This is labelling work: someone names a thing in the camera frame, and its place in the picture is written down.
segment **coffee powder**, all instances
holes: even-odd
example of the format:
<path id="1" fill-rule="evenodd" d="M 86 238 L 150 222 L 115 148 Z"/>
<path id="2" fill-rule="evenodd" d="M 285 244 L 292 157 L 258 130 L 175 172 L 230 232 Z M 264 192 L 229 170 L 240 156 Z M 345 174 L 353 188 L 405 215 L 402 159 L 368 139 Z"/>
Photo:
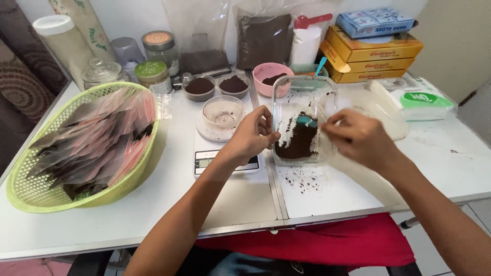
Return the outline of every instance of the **coffee powder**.
<path id="1" fill-rule="evenodd" d="M 210 92 L 215 86 L 213 83 L 205 78 L 197 78 L 186 86 L 186 92 L 194 95 L 204 94 Z"/>
<path id="2" fill-rule="evenodd" d="M 193 75 L 229 66 L 227 54 L 220 50 L 181 53 L 181 72 Z"/>
<path id="3" fill-rule="evenodd" d="M 286 141 L 282 145 L 279 142 L 274 144 L 274 150 L 278 157 L 283 159 L 299 159 L 316 154 L 316 152 L 311 150 L 311 144 L 317 135 L 317 128 L 307 127 L 305 124 L 296 124 L 292 131 L 293 135 L 288 146 Z"/>
<path id="4" fill-rule="evenodd" d="M 290 14 L 262 17 L 241 16 L 237 20 L 237 68 L 254 69 L 266 62 L 283 64 L 292 42 L 288 41 Z"/>
<path id="5" fill-rule="evenodd" d="M 235 75 L 220 84 L 220 89 L 228 93 L 239 93 L 247 88 L 247 84 Z"/>
<path id="6" fill-rule="evenodd" d="M 279 79 L 279 78 L 281 78 L 281 77 L 283 77 L 283 76 L 286 76 L 286 73 L 281 73 L 281 74 L 276 75 L 276 76 L 274 76 L 274 77 L 264 79 L 264 80 L 262 81 L 262 83 L 263 83 L 263 84 L 266 84 L 266 85 L 271 85 L 271 86 L 272 86 L 272 85 L 274 84 L 274 82 L 275 82 L 277 79 Z"/>

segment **pink floor mat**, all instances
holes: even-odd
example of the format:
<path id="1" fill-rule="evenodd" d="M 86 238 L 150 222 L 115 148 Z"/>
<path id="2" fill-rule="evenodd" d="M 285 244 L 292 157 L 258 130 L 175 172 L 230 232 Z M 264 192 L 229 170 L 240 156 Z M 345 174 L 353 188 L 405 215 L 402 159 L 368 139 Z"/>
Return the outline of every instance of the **pink floor mat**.
<path id="1" fill-rule="evenodd" d="M 71 264 L 33 259 L 15 262 L 0 262 L 1 276 L 66 276 Z"/>

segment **pink bowl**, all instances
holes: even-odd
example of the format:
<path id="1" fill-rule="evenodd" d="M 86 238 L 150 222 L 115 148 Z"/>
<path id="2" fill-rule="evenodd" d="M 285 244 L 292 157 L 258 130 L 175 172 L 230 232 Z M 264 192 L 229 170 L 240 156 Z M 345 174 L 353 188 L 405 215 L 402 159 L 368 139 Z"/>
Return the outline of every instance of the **pink bowl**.
<path id="1" fill-rule="evenodd" d="M 278 76 L 279 74 L 286 73 L 288 76 L 293 76 L 293 71 L 283 64 L 268 62 L 259 64 L 252 71 L 252 76 L 254 77 L 254 85 L 256 86 L 256 90 L 263 94 L 266 97 L 273 96 L 273 86 L 266 85 L 262 83 L 264 79 L 271 78 L 274 76 Z M 276 91 L 276 96 L 278 98 L 284 97 L 288 90 L 290 89 L 290 84 L 286 84 L 281 86 Z"/>

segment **black chair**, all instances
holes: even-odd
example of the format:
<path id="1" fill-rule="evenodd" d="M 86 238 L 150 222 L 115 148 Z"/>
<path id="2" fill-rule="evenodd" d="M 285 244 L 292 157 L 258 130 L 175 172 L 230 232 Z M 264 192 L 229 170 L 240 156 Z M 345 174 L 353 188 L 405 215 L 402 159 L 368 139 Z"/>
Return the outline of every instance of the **black chair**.
<path id="1" fill-rule="evenodd" d="M 131 256 L 136 248 L 125 249 Z M 113 250 L 79 254 L 67 276 L 104 276 Z M 411 263 L 400 267 L 386 267 L 389 276 L 422 276 L 418 265 Z"/>

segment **red measuring spoon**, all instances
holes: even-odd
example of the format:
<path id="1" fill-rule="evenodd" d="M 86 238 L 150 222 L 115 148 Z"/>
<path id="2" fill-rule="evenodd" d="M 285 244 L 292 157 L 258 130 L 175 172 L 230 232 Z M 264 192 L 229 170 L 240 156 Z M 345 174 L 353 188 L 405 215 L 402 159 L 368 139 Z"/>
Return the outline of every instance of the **red measuring spoon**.
<path id="1" fill-rule="evenodd" d="M 316 23 L 323 22 L 323 21 L 328 21 L 331 19 L 332 19 L 331 13 L 321 15 L 321 16 L 312 17 L 312 18 L 308 18 L 305 15 L 300 15 L 295 20 L 295 22 L 293 23 L 293 27 L 295 29 L 306 29 L 306 28 L 308 28 L 309 25 L 316 24 Z"/>

